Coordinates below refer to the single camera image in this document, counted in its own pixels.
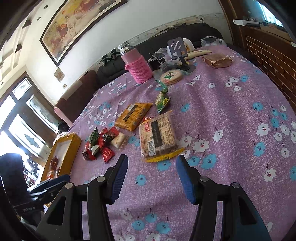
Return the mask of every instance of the orange snack package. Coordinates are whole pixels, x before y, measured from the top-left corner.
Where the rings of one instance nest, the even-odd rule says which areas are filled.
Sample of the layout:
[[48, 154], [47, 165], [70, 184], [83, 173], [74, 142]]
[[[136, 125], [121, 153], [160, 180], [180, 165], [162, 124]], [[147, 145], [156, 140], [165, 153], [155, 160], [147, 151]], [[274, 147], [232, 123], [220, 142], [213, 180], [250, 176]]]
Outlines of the orange snack package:
[[130, 104], [116, 120], [115, 126], [134, 131], [152, 105], [152, 103]]

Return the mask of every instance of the brown sofa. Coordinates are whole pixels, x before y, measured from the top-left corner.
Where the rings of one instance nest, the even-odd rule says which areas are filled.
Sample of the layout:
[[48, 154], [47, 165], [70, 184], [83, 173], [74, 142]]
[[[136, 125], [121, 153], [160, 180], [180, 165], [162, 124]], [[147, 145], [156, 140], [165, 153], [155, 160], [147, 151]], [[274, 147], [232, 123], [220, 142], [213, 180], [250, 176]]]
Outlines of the brown sofa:
[[71, 127], [98, 88], [96, 72], [86, 72], [62, 95], [54, 107], [54, 112]]

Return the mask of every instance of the biscuit package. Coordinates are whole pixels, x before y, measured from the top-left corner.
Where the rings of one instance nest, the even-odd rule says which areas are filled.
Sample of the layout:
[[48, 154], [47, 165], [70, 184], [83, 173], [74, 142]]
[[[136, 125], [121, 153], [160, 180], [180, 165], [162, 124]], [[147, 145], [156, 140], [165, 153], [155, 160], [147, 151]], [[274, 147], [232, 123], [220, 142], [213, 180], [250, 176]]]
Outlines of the biscuit package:
[[130, 104], [116, 120], [115, 126], [134, 131], [151, 106], [151, 103]]
[[139, 125], [139, 133], [141, 156], [145, 161], [178, 149], [171, 111]]

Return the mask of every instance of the thermos lid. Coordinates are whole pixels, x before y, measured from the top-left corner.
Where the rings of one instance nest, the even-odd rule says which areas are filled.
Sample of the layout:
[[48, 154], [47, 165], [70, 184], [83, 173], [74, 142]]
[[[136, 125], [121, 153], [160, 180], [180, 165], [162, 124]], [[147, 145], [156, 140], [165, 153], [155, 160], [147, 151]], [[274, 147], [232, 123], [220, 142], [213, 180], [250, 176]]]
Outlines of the thermos lid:
[[133, 46], [130, 46], [129, 42], [126, 41], [123, 44], [119, 45], [117, 48], [120, 50], [120, 54], [123, 55], [127, 51], [133, 49]]

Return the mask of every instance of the painting of horses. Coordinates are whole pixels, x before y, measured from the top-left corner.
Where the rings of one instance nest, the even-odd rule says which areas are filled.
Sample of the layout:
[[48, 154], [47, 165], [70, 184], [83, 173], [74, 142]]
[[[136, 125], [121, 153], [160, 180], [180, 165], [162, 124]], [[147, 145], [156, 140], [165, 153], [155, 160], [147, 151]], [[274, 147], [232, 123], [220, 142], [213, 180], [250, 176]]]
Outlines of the painting of horses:
[[98, 21], [127, 0], [66, 0], [44, 30], [40, 42], [59, 66], [71, 47]]

